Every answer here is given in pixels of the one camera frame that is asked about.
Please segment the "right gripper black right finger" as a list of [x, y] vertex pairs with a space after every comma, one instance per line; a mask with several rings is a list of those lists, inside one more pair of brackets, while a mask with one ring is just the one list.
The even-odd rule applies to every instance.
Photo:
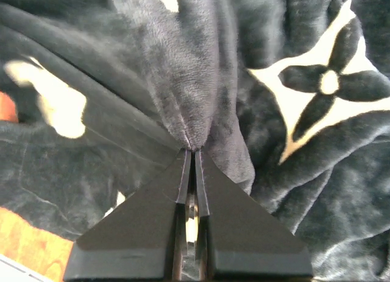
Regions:
[[217, 168], [194, 153], [202, 279], [311, 279], [306, 245]]

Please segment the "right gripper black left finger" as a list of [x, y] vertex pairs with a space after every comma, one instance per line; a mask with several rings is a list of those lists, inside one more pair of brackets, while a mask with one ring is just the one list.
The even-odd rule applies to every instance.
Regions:
[[65, 281], [179, 281], [186, 253], [191, 152], [181, 150], [150, 183], [79, 237]]

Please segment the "black floral plush pillowcase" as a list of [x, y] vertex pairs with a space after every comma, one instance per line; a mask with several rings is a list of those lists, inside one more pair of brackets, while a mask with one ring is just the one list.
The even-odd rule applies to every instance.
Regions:
[[[75, 241], [191, 152], [180, 280], [389, 280], [389, 0], [1, 0], [1, 254]], [[202, 279], [194, 153], [311, 279]]]

